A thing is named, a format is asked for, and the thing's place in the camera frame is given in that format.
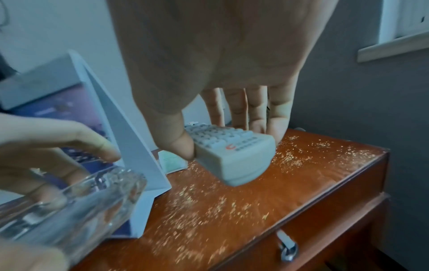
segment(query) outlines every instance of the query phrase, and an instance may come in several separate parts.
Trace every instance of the brown wooden desk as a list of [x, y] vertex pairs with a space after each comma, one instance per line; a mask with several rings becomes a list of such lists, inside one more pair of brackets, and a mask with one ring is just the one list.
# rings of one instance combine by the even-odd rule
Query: brown wooden desk
[[[312, 270], [359, 241], [385, 213], [386, 150], [288, 130], [268, 170], [223, 185], [196, 162], [168, 175], [137, 240], [106, 241], [73, 271]], [[298, 243], [280, 260], [277, 230]]]

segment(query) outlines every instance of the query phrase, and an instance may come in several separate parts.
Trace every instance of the tabletop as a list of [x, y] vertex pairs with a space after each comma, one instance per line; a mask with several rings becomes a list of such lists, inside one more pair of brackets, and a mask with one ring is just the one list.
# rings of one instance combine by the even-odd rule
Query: tabletop
[[73, 271], [207, 270], [376, 163], [386, 150], [288, 130], [258, 179], [229, 187], [197, 162], [168, 175], [144, 235], [101, 244]]

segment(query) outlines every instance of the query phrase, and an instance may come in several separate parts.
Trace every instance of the clear glass bottle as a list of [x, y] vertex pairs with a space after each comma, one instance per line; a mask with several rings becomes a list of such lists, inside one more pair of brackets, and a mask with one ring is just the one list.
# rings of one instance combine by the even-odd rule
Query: clear glass bottle
[[50, 202], [25, 196], [3, 204], [0, 238], [57, 247], [75, 265], [128, 220], [146, 183], [142, 174], [113, 166]]

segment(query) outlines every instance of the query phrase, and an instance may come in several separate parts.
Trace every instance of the gray wall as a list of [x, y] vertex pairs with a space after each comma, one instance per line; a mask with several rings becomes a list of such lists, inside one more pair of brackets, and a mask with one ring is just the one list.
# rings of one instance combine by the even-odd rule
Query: gray wall
[[[79, 52], [117, 100], [150, 149], [156, 149], [131, 87], [104, 0], [4, 0], [10, 25], [0, 31], [0, 52], [25, 72], [68, 49]], [[0, 6], [0, 21], [3, 9]], [[226, 122], [231, 120], [226, 105]], [[185, 121], [209, 122], [201, 97], [183, 111]]]
[[383, 250], [426, 270], [429, 251], [429, 50], [356, 63], [377, 43], [382, 0], [340, 0], [298, 81], [291, 123], [391, 149]]

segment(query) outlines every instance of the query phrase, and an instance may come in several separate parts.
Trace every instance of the drawer handle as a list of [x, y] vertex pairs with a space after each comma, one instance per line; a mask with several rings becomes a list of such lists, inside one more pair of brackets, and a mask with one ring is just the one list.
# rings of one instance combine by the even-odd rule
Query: drawer handle
[[282, 250], [281, 259], [283, 262], [292, 262], [298, 253], [298, 244], [296, 244], [284, 231], [277, 231], [277, 237], [282, 242], [280, 249]]

